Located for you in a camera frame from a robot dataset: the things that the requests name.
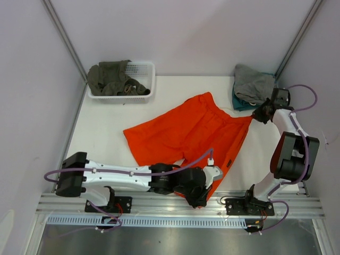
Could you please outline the orange shorts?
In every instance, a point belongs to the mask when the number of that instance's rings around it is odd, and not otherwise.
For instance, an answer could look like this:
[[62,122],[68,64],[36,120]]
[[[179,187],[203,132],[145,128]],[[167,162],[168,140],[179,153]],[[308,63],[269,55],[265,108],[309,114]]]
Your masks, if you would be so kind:
[[[211,93],[186,100],[165,114],[123,131],[140,166],[156,163],[181,168],[207,166],[209,157],[226,176],[247,136],[252,118],[231,117]],[[214,181],[208,199],[221,184]]]

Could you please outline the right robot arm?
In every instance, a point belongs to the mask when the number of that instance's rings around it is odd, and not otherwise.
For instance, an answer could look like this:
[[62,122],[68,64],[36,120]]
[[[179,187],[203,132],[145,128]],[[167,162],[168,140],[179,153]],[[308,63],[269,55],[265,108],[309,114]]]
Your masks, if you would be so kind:
[[271,121],[280,140],[270,160],[270,172],[245,193],[243,210],[248,214],[273,208],[270,198],[280,189],[307,180],[313,170],[320,142],[309,136],[298,122],[297,110],[290,106],[289,90],[274,88],[271,97],[252,113],[253,119]]

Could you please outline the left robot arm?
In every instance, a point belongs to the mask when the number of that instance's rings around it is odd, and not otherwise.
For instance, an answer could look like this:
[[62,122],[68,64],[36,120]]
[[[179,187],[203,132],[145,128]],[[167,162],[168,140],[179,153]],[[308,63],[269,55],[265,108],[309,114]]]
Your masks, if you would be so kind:
[[117,190],[176,193],[193,208],[204,207],[214,178],[219,174],[212,161],[208,162],[204,168],[181,168],[165,163],[123,167],[100,164],[89,160],[86,152],[77,152],[63,161],[56,194],[85,198],[105,213],[114,209]]

